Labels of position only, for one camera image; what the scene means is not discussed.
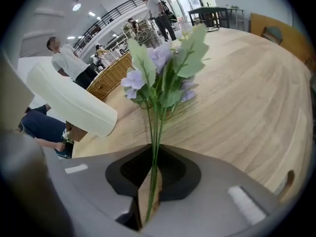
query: black railing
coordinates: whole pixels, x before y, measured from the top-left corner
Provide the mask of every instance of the black railing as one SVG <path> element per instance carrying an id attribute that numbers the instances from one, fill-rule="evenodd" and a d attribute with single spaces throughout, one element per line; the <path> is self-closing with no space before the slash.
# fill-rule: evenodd
<path id="1" fill-rule="evenodd" d="M 125 3 L 122 3 L 115 9 L 111 10 L 107 14 L 101 17 L 100 20 L 96 21 L 77 41 L 74 46 L 77 54 L 80 54 L 83 48 L 92 40 L 94 36 L 96 36 L 102 28 L 110 24 L 116 18 L 120 17 L 123 14 L 126 14 L 131 9 L 144 5 L 145 2 L 141 0 L 129 0 Z"/>

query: round table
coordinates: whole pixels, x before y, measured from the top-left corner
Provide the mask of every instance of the round table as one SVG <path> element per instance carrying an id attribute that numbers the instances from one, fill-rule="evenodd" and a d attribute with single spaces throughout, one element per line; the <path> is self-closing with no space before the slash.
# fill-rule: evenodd
<path id="1" fill-rule="evenodd" d="M 275 192 L 289 172 L 282 200 L 305 179 L 312 150 L 312 108 L 307 67 L 267 39 L 232 29 L 207 33 L 205 67 L 197 96 L 164 125 L 162 144 L 225 160 Z M 118 121 L 106 138 L 87 134 L 74 157 L 111 153 L 150 143 L 146 110 L 121 86 L 105 102 Z"/>

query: black table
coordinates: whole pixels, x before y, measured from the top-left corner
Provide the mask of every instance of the black table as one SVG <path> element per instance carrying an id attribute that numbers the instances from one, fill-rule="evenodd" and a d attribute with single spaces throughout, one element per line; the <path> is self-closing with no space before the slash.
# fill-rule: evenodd
<path id="1" fill-rule="evenodd" d="M 216 12 L 225 12 L 225 16 L 226 18 L 218 18 L 216 16 Z M 211 21 L 213 22 L 213 20 L 216 21 L 216 25 L 217 27 L 219 27 L 218 23 L 217 23 L 217 20 L 225 20 L 227 22 L 227 28 L 229 28 L 229 18 L 228 18 L 228 11 L 227 11 L 227 8 L 223 8 L 223 7 L 200 7 L 200 8 L 197 8 L 197 9 L 193 9 L 193 10 L 190 10 L 188 11 L 189 13 L 189 16 L 190 16 L 190 19 L 191 19 L 191 22 L 192 22 L 192 25 L 194 26 L 194 21 L 192 19 L 192 14 L 198 14 L 199 15 L 199 18 L 200 20 L 203 20 L 205 21 L 206 23 L 206 26 L 207 27 L 210 27 L 210 24 L 209 24 L 209 21 L 210 20 L 206 20 L 205 19 L 205 15 L 210 15 L 210 19 Z"/>

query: man in white shirt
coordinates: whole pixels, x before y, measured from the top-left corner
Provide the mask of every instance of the man in white shirt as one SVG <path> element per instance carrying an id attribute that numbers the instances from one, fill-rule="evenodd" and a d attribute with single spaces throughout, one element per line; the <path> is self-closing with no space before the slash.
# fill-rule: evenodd
<path id="1" fill-rule="evenodd" d="M 54 52 L 51 63 L 55 70 L 65 77 L 70 77 L 79 86 L 87 89 L 97 73 L 88 64 L 78 58 L 75 49 L 69 44 L 60 47 L 60 40 L 50 37 L 46 47 Z"/>
<path id="2" fill-rule="evenodd" d="M 168 41 L 168 35 L 166 33 L 166 30 L 168 30 L 170 37 L 172 40 L 176 40 L 176 36 L 174 34 L 174 31 L 170 25 L 170 22 L 168 20 L 168 16 L 164 13 L 164 9 L 162 6 L 162 3 L 160 0 L 141 0 L 146 2 L 147 8 L 149 10 L 150 17 L 153 17 L 155 19 L 155 22 L 161 31 L 164 40 Z"/>

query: ceiling light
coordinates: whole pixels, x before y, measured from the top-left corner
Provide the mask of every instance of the ceiling light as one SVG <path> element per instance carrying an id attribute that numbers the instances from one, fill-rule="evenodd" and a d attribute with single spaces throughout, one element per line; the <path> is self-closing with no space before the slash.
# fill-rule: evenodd
<path id="1" fill-rule="evenodd" d="M 81 7 L 81 3 L 75 4 L 75 6 L 73 7 L 73 11 L 79 10 L 80 7 Z"/>

